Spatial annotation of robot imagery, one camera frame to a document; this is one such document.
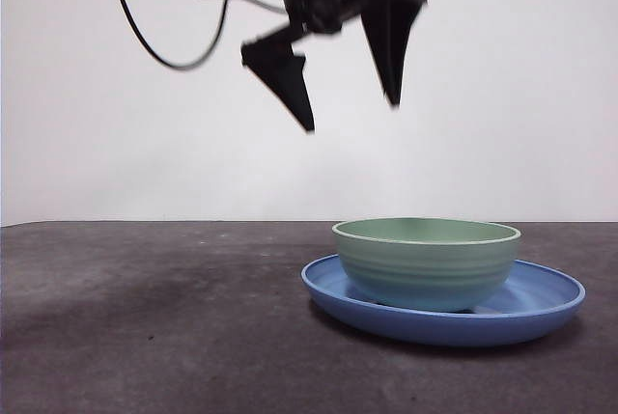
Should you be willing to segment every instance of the green bowl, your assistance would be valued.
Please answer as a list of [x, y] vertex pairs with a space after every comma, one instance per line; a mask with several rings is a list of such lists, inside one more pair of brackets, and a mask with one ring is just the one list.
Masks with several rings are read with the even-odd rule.
[[351, 282], [378, 303], [457, 312], [489, 298], [509, 275], [521, 233], [501, 224], [385, 218], [333, 226]]

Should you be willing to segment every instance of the table surface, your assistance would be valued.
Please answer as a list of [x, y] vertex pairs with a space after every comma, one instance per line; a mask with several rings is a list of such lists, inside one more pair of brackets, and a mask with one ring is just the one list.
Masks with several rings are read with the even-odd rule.
[[522, 259], [587, 296], [553, 334], [485, 349], [323, 313], [299, 273], [334, 253], [332, 224], [3, 229], [3, 412], [618, 412], [618, 223], [512, 223]]

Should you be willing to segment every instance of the plate rim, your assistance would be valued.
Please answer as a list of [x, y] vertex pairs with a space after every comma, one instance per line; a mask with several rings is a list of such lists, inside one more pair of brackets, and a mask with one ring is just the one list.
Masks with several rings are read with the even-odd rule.
[[566, 302], [563, 303], [561, 305], [557, 305], [557, 306], [553, 306], [550, 308], [544, 308], [544, 309], [539, 309], [537, 311], [524, 311], [524, 312], [516, 312], [516, 313], [502, 313], [499, 315], [474, 315], [474, 314], [461, 314], [461, 313], [441, 313], [441, 312], [437, 312], [437, 311], [422, 311], [422, 310], [412, 310], [409, 308], [396, 308], [394, 306], [388, 306], [388, 305], [379, 305], [378, 303], [371, 303], [371, 302], [367, 302], [367, 301], [362, 301], [362, 300], [357, 300], [355, 298], [349, 298], [348, 296], [344, 296], [344, 295], [339, 295], [336, 293], [331, 292], [330, 290], [324, 289], [322, 287], [317, 286], [315, 283], [313, 283], [312, 281], [309, 280], [309, 278], [307, 277], [307, 271], [315, 266], [316, 264], [320, 263], [320, 262], [327, 262], [329, 260], [332, 260], [334, 258], [339, 258], [338, 254], [332, 254], [332, 255], [327, 255], [325, 257], [322, 258], [318, 258], [317, 260], [313, 260], [311, 262], [309, 262], [308, 264], [306, 264], [302, 270], [300, 271], [300, 277], [302, 278], [303, 283], [305, 284], [306, 287], [308, 287], [309, 289], [313, 289], [316, 291], [319, 291], [320, 293], [330, 296], [331, 298], [334, 298], [336, 300], [340, 300], [340, 301], [346, 301], [348, 303], [354, 304], [354, 305], [358, 305], [358, 306], [363, 306], [372, 310], [377, 310], [377, 311], [381, 311], [381, 312], [389, 312], [389, 313], [398, 313], [398, 314], [406, 314], [406, 315], [411, 315], [411, 316], [424, 316], [424, 317], [451, 317], [451, 318], [456, 318], [456, 319], [510, 319], [510, 318], [515, 318], [515, 317], [535, 317], [535, 316], [544, 316], [544, 315], [551, 315], [554, 313], [560, 313], [562, 311], [565, 310], [569, 310], [573, 307], [578, 306], [579, 304], [581, 304], [581, 302], [583, 301], [583, 299], [586, 296], [586, 289], [584, 288], [584, 286], [581, 284], [580, 281], [578, 281], [577, 279], [575, 279], [574, 277], [562, 272], [562, 271], [558, 271], [557, 269], [553, 269], [551, 267], [548, 266], [543, 266], [541, 264], [536, 264], [534, 262], [526, 262], [524, 260], [515, 260], [516, 263], [522, 264], [524, 266], [529, 266], [529, 267], [533, 267], [533, 268], [537, 268], [537, 269], [543, 269], [544, 271], [547, 271], [551, 274], [555, 274], [558, 276], [563, 277], [564, 279], [566, 279], [567, 281], [571, 282], [572, 284], [574, 284], [577, 289], [578, 289], [578, 293], [577, 296]]

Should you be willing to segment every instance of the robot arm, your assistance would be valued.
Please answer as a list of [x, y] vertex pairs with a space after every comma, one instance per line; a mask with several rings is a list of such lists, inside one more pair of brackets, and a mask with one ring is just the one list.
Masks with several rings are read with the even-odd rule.
[[284, 0], [289, 24], [242, 46], [242, 62], [286, 105], [307, 131], [313, 113], [302, 76], [303, 55], [292, 43], [311, 34], [334, 34], [361, 16], [384, 93], [399, 104], [407, 39], [427, 0]]

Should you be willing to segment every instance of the blue plate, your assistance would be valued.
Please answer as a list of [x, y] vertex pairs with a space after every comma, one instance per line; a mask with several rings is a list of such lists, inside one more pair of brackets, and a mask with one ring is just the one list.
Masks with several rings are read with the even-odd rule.
[[495, 295], [463, 313], [415, 311], [371, 301], [351, 284], [338, 255], [310, 262], [301, 277], [314, 301], [344, 323], [427, 345], [495, 346], [537, 339], [573, 317], [585, 296], [574, 278], [520, 260]]

